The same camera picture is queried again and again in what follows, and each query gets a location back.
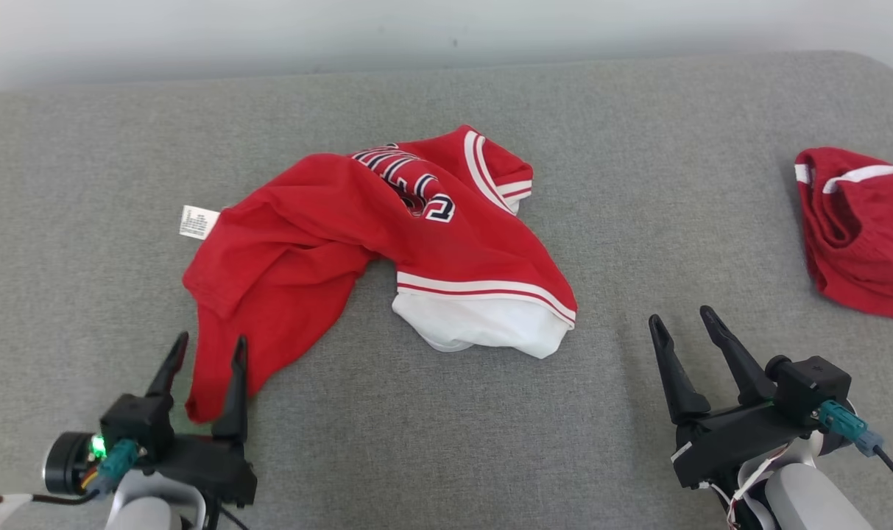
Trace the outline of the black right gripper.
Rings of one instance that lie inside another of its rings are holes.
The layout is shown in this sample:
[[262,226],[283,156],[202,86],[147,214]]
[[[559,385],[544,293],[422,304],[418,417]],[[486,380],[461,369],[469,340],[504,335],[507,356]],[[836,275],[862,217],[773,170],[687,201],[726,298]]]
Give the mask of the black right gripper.
[[712,306],[701,306],[699,315],[738,386],[740,406],[708,414],[709,400],[696,392],[688,378],[665,323],[657,314],[649,316],[649,335],[669,419],[677,427],[679,447],[672,467],[681,487],[695,489],[699,483],[715,478],[729,481],[730,474],[737,473],[736,467],[797,437],[811,444],[813,459],[819,457],[819,430],[810,420],[790,417],[786,407],[772,402],[760,405],[774,397],[774,382]]

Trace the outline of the red shorts with white stripes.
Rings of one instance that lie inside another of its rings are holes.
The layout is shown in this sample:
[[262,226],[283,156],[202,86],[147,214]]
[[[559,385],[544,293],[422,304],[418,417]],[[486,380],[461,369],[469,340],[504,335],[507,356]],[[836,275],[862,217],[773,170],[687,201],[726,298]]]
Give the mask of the red shorts with white stripes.
[[797,155],[795,177],[816,290],[893,319],[893,164],[823,146]]

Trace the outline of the red basketball jersey white trim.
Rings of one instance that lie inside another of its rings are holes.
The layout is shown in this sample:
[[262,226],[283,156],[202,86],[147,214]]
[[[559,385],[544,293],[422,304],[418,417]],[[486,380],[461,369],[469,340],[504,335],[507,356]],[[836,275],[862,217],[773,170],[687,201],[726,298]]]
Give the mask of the red basketball jersey white trim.
[[436,351],[553,355],[578,305],[519,218],[533,179],[526,161],[462,125],[307,155],[225,208],[183,275],[198,321],[189,418],[223,412],[238,339],[254,395],[335,325],[376,259],[395,266],[392,311]]

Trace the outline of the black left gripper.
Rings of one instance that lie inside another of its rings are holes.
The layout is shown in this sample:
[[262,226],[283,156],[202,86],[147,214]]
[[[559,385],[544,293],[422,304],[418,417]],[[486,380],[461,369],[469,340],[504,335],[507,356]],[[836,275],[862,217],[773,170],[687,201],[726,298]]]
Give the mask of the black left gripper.
[[[170,395],[174,379],[183,365],[189,342],[186,331],[177,335],[147,389],[147,398]],[[239,336],[231,360],[231,376],[222,413],[211,427],[211,436],[180,435],[170,449],[156,459],[147,459],[147,469],[173,481],[196,487],[224,504],[251,506],[255,503],[258,477],[244,458],[248,436],[247,337]]]

